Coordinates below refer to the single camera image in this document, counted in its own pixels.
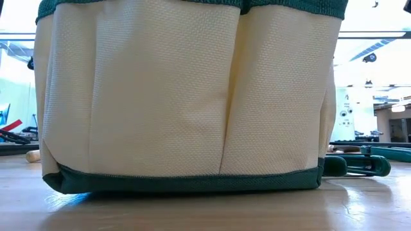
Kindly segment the wooden-handled hand fork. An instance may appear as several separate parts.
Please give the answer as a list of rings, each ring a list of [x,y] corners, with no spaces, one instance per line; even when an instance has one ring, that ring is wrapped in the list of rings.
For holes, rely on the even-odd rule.
[[[25,158],[27,162],[34,163],[39,162],[41,160],[40,151],[39,150],[32,150],[25,154]]]

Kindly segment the beige green-trimmed gardening bag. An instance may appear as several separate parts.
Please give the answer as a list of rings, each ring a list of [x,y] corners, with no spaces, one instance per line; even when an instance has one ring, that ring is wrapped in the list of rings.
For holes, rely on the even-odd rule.
[[[64,194],[315,189],[348,0],[41,0],[42,178]]]

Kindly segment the white pillar with dials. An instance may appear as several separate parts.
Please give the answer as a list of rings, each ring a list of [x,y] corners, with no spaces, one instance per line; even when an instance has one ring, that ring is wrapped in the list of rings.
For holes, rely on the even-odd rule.
[[[337,111],[331,142],[354,141],[354,117],[349,91],[346,88],[336,88]]]

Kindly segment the green metal garden tool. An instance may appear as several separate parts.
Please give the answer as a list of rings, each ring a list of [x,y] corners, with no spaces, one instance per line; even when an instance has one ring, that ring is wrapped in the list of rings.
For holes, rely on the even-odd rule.
[[[361,146],[360,152],[368,155],[378,155],[389,160],[411,163],[411,148]]]

